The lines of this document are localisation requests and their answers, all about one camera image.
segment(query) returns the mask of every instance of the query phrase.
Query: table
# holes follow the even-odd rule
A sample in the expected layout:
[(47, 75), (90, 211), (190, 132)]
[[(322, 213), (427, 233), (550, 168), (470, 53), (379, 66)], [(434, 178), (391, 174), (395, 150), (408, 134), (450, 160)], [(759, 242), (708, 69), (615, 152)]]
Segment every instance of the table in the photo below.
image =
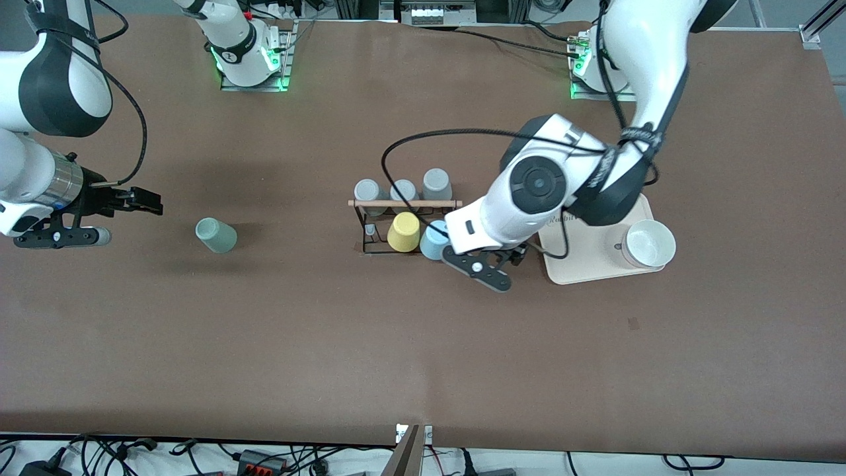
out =
[[(843, 459), (844, 121), (798, 34), (691, 39), (645, 192), (678, 240), (666, 269), (556, 286), (532, 254), (498, 295), (422, 257), (361, 256), (346, 202), (423, 130), (558, 112), (614, 140), (607, 103), (569, 100), (564, 60), (321, 22), (289, 92), (223, 93), (193, 21), (130, 21), (104, 64), (148, 118), (133, 185), (165, 215), (89, 220), (104, 248), (0, 241), (0, 430), (390, 444), (396, 423), (431, 423), (439, 446)], [(123, 176), (140, 132), (114, 98), (91, 138), (44, 142)], [(442, 167), (469, 202), (507, 144), (418, 141), (389, 166), (418, 183)], [(196, 240), (205, 216), (237, 228), (233, 252)]]

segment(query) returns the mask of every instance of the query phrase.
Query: cable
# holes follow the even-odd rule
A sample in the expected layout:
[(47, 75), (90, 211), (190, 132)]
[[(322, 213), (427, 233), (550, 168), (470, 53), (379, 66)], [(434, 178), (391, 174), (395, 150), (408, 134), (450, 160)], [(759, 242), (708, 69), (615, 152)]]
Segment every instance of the cable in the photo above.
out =
[[(684, 466), (676, 466), (672, 462), (670, 462), (670, 456), (675, 456), (678, 459), (682, 460)], [(694, 471), (711, 471), (712, 469), (721, 468), (723, 464), (726, 463), (726, 457), (715, 457), (719, 461), (715, 462), (714, 464), (708, 466), (691, 466), (690, 462), (688, 462), (687, 458), (682, 455), (661, 455), (661, 459), (664, 461), (664, 464), (669, 466), (676, 471), (686, 472), (688, 476), (694, 476)]]
[[(306, 449), (306, 446), (303, 446), (303, 449), (300, 450), (300, 452), (299, 452), (299, 457), (297, 459), (295, 459), (295, 461), (294, 461), (294, 465), (286, 468), (285, 472), (289, 473), (289, 474), (293, 474), (293, 473), (299, 474), (302, 470), (309, 468), (311, 465), (315, 464), (316, 462), (323, 461), (326, 458), (328, 458), (332, 455), (336, 455), (339, 452), (345, 451), (345, 450), (370, 451), (370, 450), (387, 449), (387, 448), (366, 448), (366, 447), (358, 447), (358, 446), (347, 446), (347, 447), (343, 447), (343, 448), (329, 446), (328, 448), (332, 448), (332, 449), (327, 450), (327, 446), (315, 446), (311, 450), (311, 453), (309, 453), (308, 456), (302, 457), (302, 454), (305, 452), (305, 449)], [(328, 453), (323, 455), (323, 456), (320, 456), (320, 455), (318, 455), (319, 451), (328, 451)], [(287, 456), (287, 455), (292, 455), (293, 453), (294, 453), (294, 449), (293, 449), (293, 447), (291, 447), (291, 452), (278, 453), (278, 454), (275, 454), (275, 455), (270, 455), (270, 456), (265, 457), (264, 459), (260, 460), (259, 462), (255, 463), (254, 466), (258, 467), (258, 466), (261, 466), (262, 464), (264, 464), (265, 462), (272, 460), (275, 457), (283, 457), (283, 456)], [(304, 464), (304, 461), (309, 459), (310, 457), (314, 457), (314, 459)], [(247, 474), (249, 474), (249, 471), (244, 470), (242, 473), (239, 473), (238, 476), (246, 476)]]
[(241, 7), (241, 11), (244, 11), (244, 9), (246, 8), (250, 12), (255, 12), (257, 14), (267, 15), (272, 19), (283, 19), (283, 18), (277, 17), (276, 15), (270, 13), (269, 11), (266, 12), (264, 10), (259, 10), (258, 8), (254, 7), (253, 4), (249, 2), (249, 0), (238, 0), (238, 6)]
[(564, 254), (557, 255), (548, 252), (547, 250), (540, 247), (537, 243), (532, 243), (531, 241), (527, 241), (529, 246), (535, 248), (538, 252), (552, 258), (552, 259), (565, 259), (566, 257), (570, 256), (570, 239), (567, 237), (567, 226), (564, 224), (564, 208), (561, 208), (560, 214), (558, 217), (561, 219), (561, 234), (564, 237)]
[(303, 36), (305, 36), (305, 34), (306, 34), (306, 33), (308, 33), (308, 32), (309, 32), (309, 30), (311, 30), (311, 29), (314, 27), (315, 23), (317, 22), (317, 19), (318, 19), (318, 18), (320, 18), (322, 15), (324, 15), (324, 14), (325, 14), (326, 12), (328, 12), (328, 11), (329, 11), (329, 8), (324, 8), (322, 11), (316, 11), (316, 12), (315, 12), (315, 15), (314, 15), (313, 17), (311, 17), (311, 19), (299, 20), (299, 21), (309, 21), (310, 23), (309, 23), (309, 25), (308, 25), (308, 26), (306, 26), (306, 27), (305, 27), (305, 30), (303, 30), (303, 32), (302, 32), (302, 33), (297, 33), (297, 37), (296, 37), (296, 38), (294, 38), (294, 42), (293, 42), (293, 43), (291, 43), (290, 45), (288, 45), (288, 47), (287, 47), (287, 48), (285, 48), (285, 49), (291, 49), (291, 48), (293, 48), (293, 47), (294, 47), (294, 45), (296, 45), (296, 44), (297, 44), (297, 42), (299, 41), (299, 39), (300, 39), (300, 38), (302, 38)]
[(652, 161), (649, 162), (649, 170), (652, 171), (652, 178), (643, 183), (644, 187), (648, 187), (649, 185), (655, 185), (656, 183), (658, 183), (658, 179), (661, 178), (661, 172), (658, 171), (658, 166), (655, 165), (655, 163)]
[(197, 460), (194, 459), (194, 452), (191, 450), (191, 446), (188, 447), (188, 459), (191, 460), (191, 466), (194, 467), (194, 470), (197, 472), (197, 476), (204, 476), (205, 473), (200, 470), (200, 467), (197, 466)]
[(599, 2), (599, 16), (596, 18), (596, 57), (599, 59), (599, 75), (602, 77), (602, 85), (605, 86), (605, 92), (608, 94), (608, 100), (611, 101), (611, 107), (614, 108), (614, 115), (617, 116), (617, 122), (620, 129), (626, 127), (626, 117), (623, 114), (623, 108), (620, 107), (620, 101), (617, 99), (617, 93), (614, 92), (611, 80), (608, 78), (608, 70), (605, 65), (605, 40), (602, 38), (602, 17), (608, 9), (607, 0), (600, 0)]
[(112, 8), (111, 5), (104, 2), (103, 0), (94, 0), (94, 1), (97, 2), (97, 3), (100, 3), (103, 8), (112, 12), (112, 14), (114, 14), (116, 17), (118, 17), (120, 19), (120, 22), (124, 24), (123, 26), (120, 27), (120, 30), (115, 31), (114, 33), (112, 33), (110, 35), (106, 35), (103, 38), (97, 38), (97, 41), (100, 42), (100, 43), (110, 42), (111, 40), (114, 40), (118, 36), (121, 36), (123, 33), (126, 33), (126, 30), (129, 29), (129, 22), (126, 20), (126, 17), (121, 15), (119, 11)]
[(223, 445), (222, 445), (222, 444), (220, 444), (220, 443), (217, 443), (217, 447), (218, 447), (218, 448), (220, 448), (220, 451), (223, 451), (224, 453), (226, 453), (227, 455), (229, 455), (229, 457), (230, 457), (230, 458), (234, 459), (235, 461), (238, 461), (238, 453), (232, 453), (231, 451), (228, 451), (228, 450), (227, 450), (226, 448), (224, 448), (224, 447), (223, 447)]
[[(113, 443), (108, 443), (109, 448), (111, 448), (112, 445), (113, 445)], [(106, 451), (102, 447), (100, 448), (99, 452), (100, 452), (100, 456), (98, 456), (96, 461), (94, 461), (94, 468), (93, 468), (93, 471), (92, 471), (91, 474), (97, 474), (97, 468), (100, 467), (100, 461), (102, 461), (103, 457), (106, 456)], [(106, 471), (104, 473), (104, 476), (107, 476), (107, 475), (108, 475), (108, 471)]]
[(441, 458), (437, 457), (437, 453), (435, 452), (435, 448), (432, 445), (428, 445), (426, 448), (429, 448), (429, 451), (431, 451), (431, 455), (435, 457), (435, 462), (437, 463), (437, 468), (441, 470), (441, 476), (447, 476), (443, 472), (443, 465), (441, 464)]
[(12, 462), (12, 458), (14, 458), (14, 454), (18, 452), (18, 449), (14, 446), (5, 446), (3, 449), (0, 449), (0, 455), (6, 451), (9, 451), (8, 459), (2, 466), (0, 466), (0, 474), (3, 474), (3, 471), (6, 471), (6, 468)]
[(570, 465), (570, 472), (573, 476), (579, 476), (579, 474), (576, 473), (576, 466), (573, 465), (573, 455), (571, 455), (569, 451), (567, 451), (567, 463)]
[(473, 466), (473, 458), (470, 457), (470, 452), (467, 451), (467, 448), (461, 448), (461, 452), (464, 453), (464, 476), (479, 476)]
[[(58, 30), (50, 30), (50, 31), (54, 31), (56, 33), (64, 33), (62, 31), (58, 31)], [(56, 40), (59, 41), (60, 43), (62, 43), (71, 52), (75, 53), (80, 58), (83, 58), (86, 62), (88, 62), (88, 64), (90, 64), (91, 66), (96, 68), (98, 71), (103, 73), (103, 75), (105, 75), (124, 94), (124, 96), (126, 96), (126, 98), (129, 99), (129, 103), (132, 104), (132, 107), (135, 108), (135, 112), (138, 113), (138, 120), (141, 122), (141, 152), (138, 155), (138, 161), (135, 163), (135, 168), (132, 169), (132, 172), (130, 172), (129, 175), (127, 175), (125, 178), (123, 178), (121, 180), (118, 180), (117, 182), (102, 182), (102, 183), (97, 183), (97, 184), (91, 184), (90, 187), (92, 187), (92, 188), (102, 188), (102, 187), (108, 187), (108, 186), (123, 185), (126, 182), (129, 182), (130, 180), (132, 180), (132, 178), (135, 177), (136, 174), (138, 174), (138, 171), (141, 169), (141, 165), (144, 163), (144, 156), (145, 156), (146, 151), (147, 151), (147, 121), (144, 118), (144, 113), (141, 111), (141, 106), (138, 105), (138, 102), (135, 101), (135, 98), (132, 97), (132, 94), (129, 93), (129, 90), (127, 90), (124, 87), (124, 85), (120, 84), (120, 81), (118, 81), (117, 78), (112, 76), (111, 73), (106, 71), (106, 69), (103, 68), (100, 64), (98, 64), (97, 61), (94, 61), (93, 59), (88, 58), (88, 56), (86, 54), (82, 53), (74, 45), (66, 42), (62, 38), (56, 37)]]
[(485, 35), (484, 33), (479, 33), (478, 31), (455, 30), (455, 33), (464, 33), (465, 35), (478, 36), (480, 38), (485, 38), (487, 40), (492, 40), (494, 42), (505, 43), (506, 45), (526, 48), (526, 49), (530, 49), (530, 50), (534, 50), (534, 51), (538, 51), (538, 52), (542, 52), (542, 53), (559, 54), (561, 56), (566, 56), (567, 58), (578, 58), (579, 57), (579, 55), (576, 54), (576, 53), (570, 53), (570, 52), (565, 52), (565, 51), (560, 51), (560, 50), (552, 50), (552, 49), (549, 49), (549, 48), (535, 47), (535, 46), (532, 46), (532, 45), (526, 45), (524, 43), (512, 42), (511, 40), (505, 40), (505, 39), (502, 39), (502, 38), (497, 38), (495, 36)]
[[(555, 141), (553, 139), (547, 139), (546, 137), (536, 137), (530, 134), (522, 134), (520, 132), (512, 132), (510, 130), (499, 130), (499, 129), (477, 129), (477, 128), (468, 128), (468, 129), (441, 129), (441, 130), (430, 130), (428, 132), (421, 132), (419, 134), (414, 134), (412, 136), (404, 137), (385, 149), (385, 152), (382, 153), (382, 172), (385, 174), (385, 178), (391, 184), (391, 189), (396, 190), (399, 197), (403, 200), (405, 205), (409, 208), (409, 211), (417, 217), (417, 219), (424, 225), (429, 226), (429, 222), (422, 218), (412, 207), (409, 201), (403, 196), (402, 193), (399, 193), (399, 189), (397, 188), (397, 184), (394, 181), (393, 177), (391, 176), (390, 172), (387, 171), (387, 156), (393, 152), (399, 146), (406, 144), (408, 142), (417, 141), (419, 139), (425, 139), (427, 137), (438, 137), (438, 136), (468, 136), (468, 135), (481, 135), (481, 136), (504, 136), (504, 137), (514, 137), (517, 139), (526, 139), (527, 141), (541, 141), (541, 142), (548, 142), (550, 144), (556, 144), (559, 146), (569, 147), (571, 149), (582, 151), (582, 152), (592, 152), (592, 153), (604, 153), (604, 149), (591, 149), (589, 147), (581, 147), (576, 146), (573, 144), (568, 144), (567, 142)], [(433, 230), (440, 233), (442, 236), (448, 238), (449, 235), (445, 231), (439, 230), (437, 227), (432, 227)]]
[[(105, 455), (105, 454), (108, 454), (111, 457), (111, 459), (109, 460), (108, 464), (106, 465), (106, 470), (103, 473), (103, 476), (108, 476), (108, 472), (112, 468), (112, 465), (114, 464), (114, 462), (118, 462), (118, 464), (120, 464), (121, 468), (124, 471), (124, 476), (127, 476), (127, 474), (132, 474), (133, 476), (138, 476), (138, 473), (136, 473), (135, 470), (132, 469), (129, 466), (129, 464), (127, 464), (124, 461), (124, 458), (122, 458), (112, 448), (112, 445), (115, 444), (114, 441), (106, 443), (106, 442), (96, 438), (95, 436), (91, 436), (89, 434), (83, 434), (83, 435), (79, 436), (78, 438), (81, 438), (81, 440), (82, 440), (82, 449), (81, 449), (81, 452), (80, 452), (80, 458), (82, 460), (82, 471), (83, 471), (83, 474), (85, 476), (93, 476), (94, 474), (96, 474), (97, 466), (100, 464), (100, 461), (101, 461), (100, 458), (102, 458), (103, 455)], [(103, 454), (100, 455), (100, 457), (97, 459), (96, 463), (94, 464), (94, 473), (91, 473), (89, 471), (88, 466), (85, 465), (85, 448), (88, 446), (88, 441), (94, 441), (95, 443), (97, 443), (100, 446), (100, 449), (103, 451)], [(123, 444), (121, 441), (117, 441), (117, 443), (119, 445)]]
[(434, 457), (435, 455), (438, 455), (438, 456), (450, 455), (450, 456), (452, 456), (452, 454), (454, 453), (454, 451), (438, 451), (438, 450), (435, 450), (434, 447), (432, 447), (432, 446), (430, 446), (429, 449), (432, 450), (432, 454), (423, 455), (424, 458), (431, 458), (431, 457)]
[(549, 37), (550, 37), (550, 38), (552, 38), (553, 40), (558, 40), (558, 41), (560, 41), (560, 42), (565, 42), (565, 43), (569, 41), (569, 40), (567, 39), (567, 37), (566, 37), (566, 36), (556, 35), (555, 33), (552, 33), (551, 31), (547, 30), (547, 29), (546, 29), (543, 25), (541, 25), (540, 23), (538, 23), (538, 22), (536, 22), (536, 21), (532, 21), (532, 20), (530, 20), (530, 19), (526, 19), (526, 20), (524, 20), (524, 21), (520, 22), (520, 24), (522, 24), (522, 25), (531, 25), (531, 26), (534, 26), (534, 27), (535, 27), (535, 28), (537, 28), (537, 29), (538, 29), (541, 33), (543, 33), (543, 34), (544, 34), (544, 35), (546, 35), (546, 36), (549, 36)]

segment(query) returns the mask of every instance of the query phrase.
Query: power adapter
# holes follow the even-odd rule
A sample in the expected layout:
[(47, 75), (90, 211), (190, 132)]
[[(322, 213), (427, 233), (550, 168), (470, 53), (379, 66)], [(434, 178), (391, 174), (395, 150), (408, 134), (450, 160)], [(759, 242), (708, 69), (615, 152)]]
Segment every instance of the power adapter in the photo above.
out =
[(53, 468), (52, 464), (46, 461), (34, 461), (26, 463), (20, 471), (20, 476), (70, 476), (70, 471)]
[(238, 458), (238, 474), (282, 476), (287, 463), (284, 458), (270, 456), (258, 451), (244, 450)]

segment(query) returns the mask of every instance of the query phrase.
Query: white floor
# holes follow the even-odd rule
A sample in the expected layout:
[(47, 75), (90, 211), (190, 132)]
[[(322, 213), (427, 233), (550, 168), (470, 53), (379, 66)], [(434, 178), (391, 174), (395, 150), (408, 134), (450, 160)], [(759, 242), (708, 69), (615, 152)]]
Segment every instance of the white floor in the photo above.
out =
[[(27, 462), (46, 461), (64, 443), (59, 441), (22, 441), (15, 443), (17, 454), (3, 475), (18, 475)], [(197, 472), (191, 466), (187, 455), (175, 457), (168, 453), (174, 443), (161, 443), (155, 451), (147, 452), (143, 449), (132, 450), (127, 463), (139, 476), (192, 476)], [(246, 449), (262, 451), (267, 454), (287, 453), (288, 446), (245, 446), (225, 445), (229, 451), (243, 451)], [(95, 446), (89, 444), (86, 457), (91, 458)], [(440, 455), (443, 474), (464, 473), (464, 458), (461, 451), (455, 448), (437, 448), (448, 451)], [(225, 455), (215, 445), (198, 445), (193, 450), (197, 466), (203, 473), (224, 472), (235, 475), (238, 467), (229, 456)], [(429, 451), (424, 453), (422, 476), (440, 476), (441, 472), (434, 458), (429, 457)], [(557, 451), (502, 451), (470, 449), (477, 472), (495, 469), (512, 468), (517, 476), (571, 476), (566, 456)], [(368, 476), (378, 476), (384, 469), (391, 452), (388, 450), (357, 451), (345, 450), (327, 459), (330, 476), (348, 476), (354, 473), (367, 472)], [(8, 453), (0, 454), (0, 468), (6, 461)], [(74, 476), (83, 474), (80, 457), (68, 451), (62, 461), (62, 468)], [(691, 465), (706, 466), (714, 463), (709, 458), (689, 458)], [(573, 453), (573, 463), (579, 476), (596, 475), (654, 475), (654, 476), (686, 476), (667, 467), (660, 456), (652, 455), (620, 455), (605, 453)], [(99, 467), (102, 476), (105, 463)], [(728, 459), (719, 469), (696, 472), (708, 476), (823, 476), (846, 475), (846, 465), (819, 462), (779, 462), (762, 460)], [(123, 471), (118, 464), (113, 464), (109, 471), (112, 476), (122, 476)], [(306, 476), (305, 470), (299, 476)]]

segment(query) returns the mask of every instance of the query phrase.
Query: tray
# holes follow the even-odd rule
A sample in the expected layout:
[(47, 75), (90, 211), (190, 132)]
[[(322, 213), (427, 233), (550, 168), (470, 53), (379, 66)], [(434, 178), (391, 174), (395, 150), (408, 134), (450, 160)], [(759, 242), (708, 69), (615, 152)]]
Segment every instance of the tray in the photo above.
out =
[[(572, 285), (585, 281), (604, 280), (618, 276), (655, 273), (654, 269), (636, 268), (623, 257), (617, 247), (626, 230), (643, 219), (652, 219), (649, 201), (641, 194), (632, 211), (620, 223), (608, 226), (588, 226), (569, 213), (564, 214), (570, 254), (565, 259), (544, 257), (549, 279), (557, 285)], [(559, 218), (550, 220), (539, 232), (541, 246), (554, 254), (564, 253), (564, 239)]]

